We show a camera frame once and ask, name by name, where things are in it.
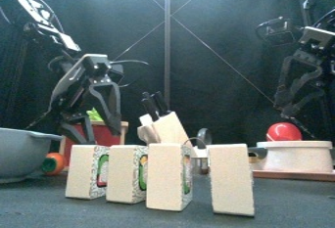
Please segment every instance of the gray table surface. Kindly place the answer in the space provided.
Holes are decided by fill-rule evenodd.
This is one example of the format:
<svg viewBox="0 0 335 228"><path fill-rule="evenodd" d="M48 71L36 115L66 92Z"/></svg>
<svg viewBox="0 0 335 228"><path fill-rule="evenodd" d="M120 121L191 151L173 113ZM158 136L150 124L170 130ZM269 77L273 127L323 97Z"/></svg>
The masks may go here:
<svg viewBox="0 0 335 228"><path fill-rule="evenodd" d="M0 185L0 227L335 227L335 184L255 179L255 217L215 214L209 177L193 176L183 212L66 199L66 173Z"/></svg>

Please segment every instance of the red ball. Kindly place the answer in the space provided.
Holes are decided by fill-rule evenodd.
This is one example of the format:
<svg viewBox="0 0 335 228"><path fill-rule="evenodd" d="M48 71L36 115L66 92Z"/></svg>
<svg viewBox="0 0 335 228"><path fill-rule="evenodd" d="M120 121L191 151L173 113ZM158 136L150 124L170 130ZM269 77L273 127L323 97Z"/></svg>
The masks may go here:
<svg viewBox="0 0 335 228"><path fill-rule="evenodd" d="M267 130L267 141L297 141L300 139L300 130L288 122L277 122Z"/></svg>

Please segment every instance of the red box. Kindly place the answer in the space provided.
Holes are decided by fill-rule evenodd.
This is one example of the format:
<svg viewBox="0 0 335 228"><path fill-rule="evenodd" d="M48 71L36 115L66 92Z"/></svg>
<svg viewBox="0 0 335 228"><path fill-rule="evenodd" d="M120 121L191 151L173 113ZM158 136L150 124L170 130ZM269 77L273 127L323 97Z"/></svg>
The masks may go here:
<svg viewBox="0 0 335 228"><path fill-rule="evenodd" d="M82 129L80 125L74 126L78 132L82 134ZM125 133L128 131L128 122L121 122L120 136L112 136L106 126L102 121L92 121L93 133L97 141L97 145L112 146L124 145ZM69 165L70 160L70 149L74 142L66 137L62 138L58 148L58 153L65 157L65 169Z"/></svg>

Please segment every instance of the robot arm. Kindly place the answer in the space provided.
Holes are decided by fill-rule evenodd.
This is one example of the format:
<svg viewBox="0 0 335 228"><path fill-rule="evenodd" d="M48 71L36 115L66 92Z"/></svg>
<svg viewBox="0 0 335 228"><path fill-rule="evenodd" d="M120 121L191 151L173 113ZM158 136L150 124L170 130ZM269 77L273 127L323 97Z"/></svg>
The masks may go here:
<svg viewBox="0 0 335 228"><path fill-rule="evenodd" d="M300 48L287 57L281 66L275 108L281 117L296 120L296 115L311 100L320 102L323 129L332 137L332 106L327 95L335 75L335 10L313 26L307 26L299 40ZM309 135L303 125L296 125Z"/></svg>
<svg viewBox="0 0 335 228"><path fill-rule="evenodd" d="M121 65L108 61L106 55L73 56L80 47L70 36L53 25L56 16L41 0L0 0L0 12L25 36L56 58L49 68L61 75L52 91L46 115L57 122L58 131L78 144L94 144L94 134L86 111L94 108L113 135L120 134L120 98L117 82L122 77ZM73 124L81 124L84 136Z"/></svg>

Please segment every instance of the white carton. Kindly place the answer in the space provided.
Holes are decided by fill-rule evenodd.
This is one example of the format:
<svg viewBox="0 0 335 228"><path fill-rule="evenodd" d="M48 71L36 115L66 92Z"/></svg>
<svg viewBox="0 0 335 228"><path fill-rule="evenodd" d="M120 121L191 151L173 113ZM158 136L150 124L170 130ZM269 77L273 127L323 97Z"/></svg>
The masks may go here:
<svg viewBox="0 0 335 228"><path fill-rule="evenodd" d="M109 148L105 199L136 204L146 197L148 147L137 145Z"/></svg>
<svg viewBox="0 0 335 228"><path fill-rule="evenodd" d="M213 212L253 216L252 176L244 144L208 146Z"/></svg>
<svg viewBox="0 0 335 228"><path fill-rule="evenodd" d="M105 195L109 147L73 145L65 197L94 199Z"/></svg>
<svg viewBox="0 0 335 228"><path fill-rule="evenodd" d="M149 144L146 208L181 211L192 200L191 149Z"/></svg>

